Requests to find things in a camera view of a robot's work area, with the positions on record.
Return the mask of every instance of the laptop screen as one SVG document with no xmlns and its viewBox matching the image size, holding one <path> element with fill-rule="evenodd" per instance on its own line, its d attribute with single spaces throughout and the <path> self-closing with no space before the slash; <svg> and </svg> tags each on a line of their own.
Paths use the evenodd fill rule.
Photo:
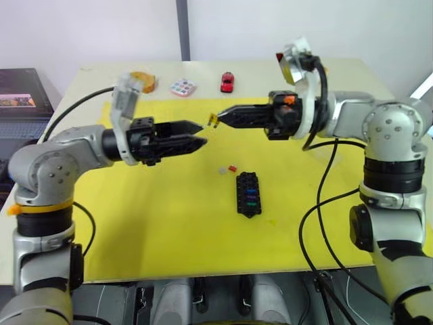
<svg viewBox="0 0 433 325">
<path fill-rule="evenodd" d="M 0 69 L 0 118 L 49 118 L 52 114 L 35 69 Z"/>
</svg>

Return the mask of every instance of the small red object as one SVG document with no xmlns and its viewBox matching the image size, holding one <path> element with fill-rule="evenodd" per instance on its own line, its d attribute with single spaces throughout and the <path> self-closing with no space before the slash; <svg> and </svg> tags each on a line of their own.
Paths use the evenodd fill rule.
<svg viewBox="0 0 433 325">
<path fill-rule="evenodd" d="M 233 91 L 233 84 L 235 83 L 235 76 L 233 73 L 226 72 L 221 77 L 221 92 L 231 93 Z"/>
<path fill-rule="evenodd" d="M 277 60 L 278 60 L 278 62 L 281 61 L 281 59 L 283 58 L 283 56 L 284 56 L 284 54 L 282 54 L 282 53 L 277 53 Z"/>
</svg>

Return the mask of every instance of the small white object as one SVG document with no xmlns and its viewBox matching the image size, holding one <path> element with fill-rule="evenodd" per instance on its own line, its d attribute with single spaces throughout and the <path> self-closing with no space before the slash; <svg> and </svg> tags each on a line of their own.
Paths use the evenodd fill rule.
<svg viewBox="0 0 433 325">
<path fill-rule="evenodd" d="M 311 46 L 310 46 L 309 42 L 307 41 L 307 39 L 303 36 L 295 39 L 295 41 L 293 42 L 293 45 L 294 45 L 294 49 L 296 49 L 294 54 L 311 52 Z"/>
<path fill-rule="evenodd" d="M 170 86 L 170 91 L 177 96 L 187 97 L 196 90 L 197 86 L 190 80 L 181 78 Z"/>
</svg>

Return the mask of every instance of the black cable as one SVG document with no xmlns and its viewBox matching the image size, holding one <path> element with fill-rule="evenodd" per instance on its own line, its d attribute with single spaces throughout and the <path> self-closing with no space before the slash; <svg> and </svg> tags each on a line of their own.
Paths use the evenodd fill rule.
<svg viewBox="0 0 433 325">
<path fill-rule="evenodd" d="M 111 325 L 110 322 L 96 316 L 74 315 L 74 320 L 82 320 L 84 322 L 94 322 L 101 325 Z"/>
<path fill-rule="evenodd" d="M 89 217 L 90 222 L 92 223 L 92 236 L 90 237 L 89 243 L 87 244 L 87 247 L 83 253 L 83 256 L 86 256 L 87 252 L 89 251 L 90 247 L 92 246 L 93 239 L 95 239 L 96 223 L 95 223 L 95 220 L 94 220 L 92 214 L 90 213 L 90 211 L 87 210 L 83 205 L 79 204 L 78 202 L 74 202 L 72 204 L 74 206 L 76 206 L 77 208 L 81 209 L 81 211 L 84 212 Z"/>
<path fill-rule="evenodd" d="M 308 139 L 305 141 L 305 144 L 302 146 L 302 150 L 307 151 L 310 150 L 310 144 L 313 142 L 316 134 L 320 131 L 320 128 L 323 124 L 323 119 L 325 118 L 325 113 L 327 110 L 327 79 L 326 79 L 326 71 L 323 67 L 320 59 L 317 57 L 314 60 L 314 67 L 317 69 L 320 77 L 320 100 L 319 100 L 319 110 L 317 111 L 316 123 L 313 125 L 313 129 L 310 132 Z"/>
<path fill-rule="evenodd" d="M 330 145 L 334 145 L 335 141 L 326 141 L 326 142 L 321 142 L 319 144 L 313 144 L 312 146 L 309 146 L 309 150 L 315 149 L 315 148 L 319 148 L 319 147 L 323 147 L 323 146 L 330 146 Z M 360 147 L 362 149 L 365 149 L 365 144 L 360 144 L 359 142 L 355 142 L 355 141 L 348 141 L 348 140 L 340 140 L 338 142 L 338 144 L 350 144 L 352 146 L 356 146 L 356 147 Z"/>
<path fill-rule="evenodd" d="M 332 300 L 335 301 L 336 305 L 338 306 L 338 308 L 342 311 L 342 313 L 344 314 L 344 317 L 346 317 L 346 319 L 349 321 L 349 323 L 351 325 L 356 325 L 357 323 L 353 320 L 352 316 L 349 314 L 349 312 L 347 311 L 347 309 L 345 308 L 345 306 L 341 303 L 341 301 L 337 298 L 337 296 L 335 295 L 335 293 L 332 291 L 332 289 L 329 287 L 329 285 L 322 279 L 322 277 L 320 276 L 319 271 L 317 271 L 317 268 L 314 266 L 313 262 L 311 261 L 309 254 L 307 253 L 306 249 L 305 249 L 305 245 L 304 245 L 304 238 L 303 238 L 303 229 L 304 229 L 304 224 L 306 219 L 309 217 L 309 215 L 315 210 L 317 209 L 318 206 L 322 206 L 325 205 L 327 203 L 333 202 L 335 200 L 341 199 L 341 198 L 345 198 L 347 196 L 350 196 L 352 194 L 355 194 L 359 192 L 359 189 L 356 188 L 350 192 L 341 194 L 341 195 L 337 195 L 334 196 L 333 198 L 328 198 L 327 200 L 324 200 L 323 202 L 320 202 L 318 205 L 313 206 L 312 208 L 310 208 L 304 215 L 304 217 L 302 217 L 301 221 L 300 221 L 300 225 L 299 225 L 299 230 L 298 230 L 298 236 L 299 236 L 299 245 L 300 245 L 300 249 L 302 251 L 302 254 L 304 255 L 304 258 L 306 260 L 306 262 L 308 263 L 308 265 L 311 268 L 311 271 L 313 272 L 313 274 L 315 275 L 315 277 L 318 279 L 318 281 L 321 281 L 322 286 L 324 287 L 324 289 L 327 291 L 328 295 L 332 298 Z"/>
<path fill-rule="evenodd" d="M 306 284 L 305 284 L 304 279 L 302 278 L 301 275 L 299 275 L 299 278 L 300 278 L 300 281 L 301 281 L 302 286 L 304 287 L 304 289 L 305 289 L 305 293 L 306 293 L 306 308 L 305 308 L 304 311 L 302 312 L 302 314 L 301 314 L 301 316 L 300 316 L 300 318 L 299 318 L 299 322 L 298 322 L 298 325 L 302 325 L 302 324 L 305 322 L 306 317 L 308 316 L 308 314 L 309 314 L 309 312 L 310 312 L 310 308 L 311 308 L 311 297 L 310 297 L 310 292 L 309 292 L 308 288 L 306 287 Z"/>
<path fill-rule="evenodd" d="M 332 162 L 334 161 L 335 158 L 335 154 L 337 152 L 338 149 L 338 144 L 342 143 L 343 141 L 339 142 L 338 139 L 335 139 L 334 141 L 332 141 L 332 143 L 334 143 L 334 149 L 332 151 L 332 155 L 330 158 L 330 163 L 328 163 L 329 168 L 327 168 L 325 170 L 325 173 L 322 176 L 322 179 L 320 181 L 320 185 L 319 185 L 319 189 L 317 190 L 317 197 L 316 197 L 316 203 L 320 202 L 320 195 L 321 195 L 321 191 L 322 191 L 322 187 L 323 184 L 325 183 L 325 179 L 327 177 L 327 174 L 329 173 L 329 170 L 331 168 Z M 323 239 L 325 240 L 326 243 L 326 247 L 328 249 L 328 251 L 331 253 L 332 257 L 334 258 L 334 261 L 337 262 L 338 266 L 340 266 L 340 268 L 346 272 L 346 274 L 348 276 L 350 276 L 352 278 L 352 280 L 354 280 L 360 287 L 362 287 L 364 290 L 366 290 L 367 292 L 371 293 L 373 296 L 375 296 L 376 298 L 378 298 L 379 300 L 381 300 L 382 302 L 384 302 L 385 304 L 388 304 L 386 302 L 386 299 L 384 296 L 382 296 L 380 293 L 374 291 L 373 289 L 371 289 L 370 287 L 368 287 L 366 284 L 364 284 L 360 279 L 358 279 L 352 272 L 350 272 L 345 266 L 344 264 L 339 260 L 339 258 L 337 257 L 337 255 L 335 254 L 334 250 L 331 247 L 331 244 L 329 243 L 329 240 L 327 239 L 327 235 L 326 235 L 326 231 L 325 231 L 325 226 L 323 224 L 323 219 L 322 219 L 322 214 L 321 214 L 321 209 L 320 206 L 317 207 L 317 215 L 319 218 L 319 224 L 320 224 L 320 230 L 323 236 Z"/>
<path fill-rule="evenodd" d="M 94 98 L 95 96 L 101 95 L 102 93 L 107 93 L 109 91 L 113 91 L 114 87 L 109 87 L 105 89 L 101 89 L 98 91 L 95 91 L 94 93 L 91 93 L 83 98 L 81 98 L 79 101 L 77 101 L 75 104 L 71 105 L 69 108 L 67 108 L 59 117 L 57 117 L 54 122 L 49 126 L 46 134 L 43 137 L 42 142 L 46 142 L 49 139 L 49 136 L 53 133 L 54 128 L 59 124 L 59 122 L 68 115 L 72 110 L 74 110 L 77 106 L 80 106 L 82 103 L 86 102 L 87 100 L 90 100 L 91 98 Z"/>
</svg>

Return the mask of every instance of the white wall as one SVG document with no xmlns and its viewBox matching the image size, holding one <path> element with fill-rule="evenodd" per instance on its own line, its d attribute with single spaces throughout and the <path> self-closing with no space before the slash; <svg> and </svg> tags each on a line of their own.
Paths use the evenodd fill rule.
<svg viewBox="0 0 433 325">
<path fill-rule="evenodd" d="M 181 57 L 175 0 L 0 0 L 0 42 L 0 68 L 36 68 L 54 107 L 82 65 Z"/>
<path fill-rule="evenodd" d="M 396 96 L 432 71 L 431 0 L 188 0 L 192 60 L 273 58 L 304 35 L 313 53 L 361 58 Z"/>
</svg>

